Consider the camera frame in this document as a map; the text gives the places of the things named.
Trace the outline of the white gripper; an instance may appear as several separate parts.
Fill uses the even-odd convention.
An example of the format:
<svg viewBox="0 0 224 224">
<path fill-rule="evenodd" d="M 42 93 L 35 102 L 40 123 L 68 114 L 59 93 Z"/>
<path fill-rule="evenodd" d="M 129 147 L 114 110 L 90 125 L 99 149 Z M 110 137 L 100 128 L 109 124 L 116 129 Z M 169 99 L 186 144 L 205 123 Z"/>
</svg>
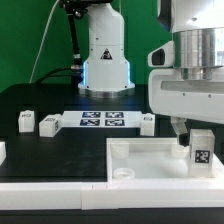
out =
<svg viewBox="0 0 224 224">
<path fill-rule="evenodd" d="M 155 69 L 149 75 L 148 95 L 155 114 L 172 117 L 181 146 L 189 145 L 186 119 L 224 124 L 224 68 L 201 81 L 183 80 L 177 69 Z"/>
</svg>

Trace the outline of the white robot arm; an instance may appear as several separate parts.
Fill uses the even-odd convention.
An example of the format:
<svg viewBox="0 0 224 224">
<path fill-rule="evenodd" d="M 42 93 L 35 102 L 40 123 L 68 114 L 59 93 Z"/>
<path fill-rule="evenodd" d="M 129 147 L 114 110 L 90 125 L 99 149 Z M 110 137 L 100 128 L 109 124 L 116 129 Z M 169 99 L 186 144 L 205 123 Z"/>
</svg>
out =
<svg viewBox="0 0 224 224">
<path fill-rule="evenodd" d="M 224 124 L 224 0 L 157 0 L 172 39 L 149 53 L 149 105 L 160 115 Z M 110 4 L 89 8 L 90 53 L 80 91 L 114 97 L 134 88 L 124 20 Z"/>
</svg>

